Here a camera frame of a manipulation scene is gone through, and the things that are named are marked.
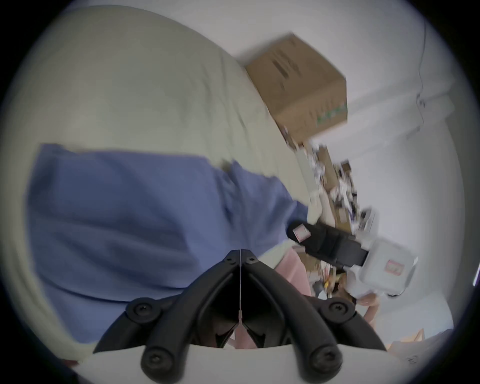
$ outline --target label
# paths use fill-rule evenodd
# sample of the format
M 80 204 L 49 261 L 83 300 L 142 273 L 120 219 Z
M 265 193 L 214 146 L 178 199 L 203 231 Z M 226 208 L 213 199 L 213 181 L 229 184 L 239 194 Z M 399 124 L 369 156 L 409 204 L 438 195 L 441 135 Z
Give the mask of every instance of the label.
M 400 276 L 403 272 L 405 266 L 403 264 L 397 263 L 393 260 L 388 260 L 387 265 L 385 266 L 385 271 L 391 273 L 395 276 Z
M 296 227 L 294 230 L 293 230 L 293 233 L 295 235 L 295 237 L 297 238 L 297 241 L 299 243 L 301 243 L 302 241 L 304 241 L 305 239 L 308 239 L 312 234 L 310 233 L 310 231 L 302 224 L 298 227 Z

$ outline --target cable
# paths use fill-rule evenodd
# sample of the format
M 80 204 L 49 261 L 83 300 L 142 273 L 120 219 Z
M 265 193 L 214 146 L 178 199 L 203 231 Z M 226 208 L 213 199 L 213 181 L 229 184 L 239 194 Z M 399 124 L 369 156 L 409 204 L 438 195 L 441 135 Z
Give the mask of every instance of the cable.
M 423 124 L 425 123 L 425 121 L 423 120 L 423 115 L 420 111 L 419 105 L 422 105 L 423 107 L 425 107 L 425 102 L 420 101 L 420 95 L 423 92 L 423 79 L 421 78 L 420 69 L 421 69 L 421 65 L 423 64 L 423 56 L 425 55 L 425 45 L 426 45 L 425 43 L 426 42 L 427 42 L 427 21 L 424 18 L 423 19 L 423 48 L 421 50 L 420 63 L 419 63 L 419 78 L 420 78 L 420 83 L 421 83 L 421 89 L 420 89 L 420 92 L 417 93 L 417 109 L 419 110 L 419 113 L 420 113 L 420 116 L 421 116 L 421 126 L 420 126 L 420 128 L 423 127 Z

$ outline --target green print on box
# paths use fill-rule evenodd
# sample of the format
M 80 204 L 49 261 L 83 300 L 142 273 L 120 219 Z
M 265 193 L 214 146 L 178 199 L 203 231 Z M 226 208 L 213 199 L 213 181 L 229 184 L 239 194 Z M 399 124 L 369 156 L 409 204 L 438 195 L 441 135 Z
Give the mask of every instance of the green print on box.
M 322 124 L 327 120 L 330 120 L 331 118 L 335 117 L 339 112 L 343 112 L 344 110 L 347 110 L 347 105 L 345 103 L 331 111 L 324 113 L 322 116 L 318 116 L 317 124 Z

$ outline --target cardboard box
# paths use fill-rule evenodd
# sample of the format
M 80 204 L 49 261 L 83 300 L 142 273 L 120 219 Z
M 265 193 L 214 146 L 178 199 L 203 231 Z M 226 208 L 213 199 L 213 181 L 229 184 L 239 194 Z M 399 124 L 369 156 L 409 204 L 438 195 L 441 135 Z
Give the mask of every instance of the cardboard box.
M 335 228 L 351 234 L 352 227 L 350 225 L 350 217 L 348 216 L 348 210 L 344 207 L 335 207 L 331 200 L 330 208 L 332 209 L 333 216 L 335 218 Z
M 345 77 L 294 35 L 246 70 L 270 114 L 297 143 L 347 120 Z
M 338 186 L 338 176 L 327 147 L 318 148 L 317 159 L 325 165 L 325 174 L 323 176 L 324 188 L 327 192 L 330 192 L 334 187 Z

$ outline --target screw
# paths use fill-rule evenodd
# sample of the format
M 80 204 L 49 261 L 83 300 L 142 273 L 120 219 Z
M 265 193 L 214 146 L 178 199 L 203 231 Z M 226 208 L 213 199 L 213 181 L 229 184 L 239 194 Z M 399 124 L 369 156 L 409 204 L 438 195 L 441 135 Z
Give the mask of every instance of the screw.
M 139 316 L 147 316 L 152 312 L 152 306 L 147 303 L 141 303 L 133 311 Z
M 146 358 L 148 368 L 157 372 L 166 373 L 173 367 L 173 359 L 171 355 L 160 348 L 151 350 Z
M 348 311 L 348 308 L 346 307 L 346 305 L 344 303 L 339 303 L 339 302 L 335 302 L 335 303 L 332 303 L 328 309 L 332 312 L 336 312 L 338 314 L 344 314 L 344 313 L 347 313 Z
M 310 355 L 310 366 L 320 373 L 338 371 L 342 362 L 340 351 L 333 346 L 320 347 Z

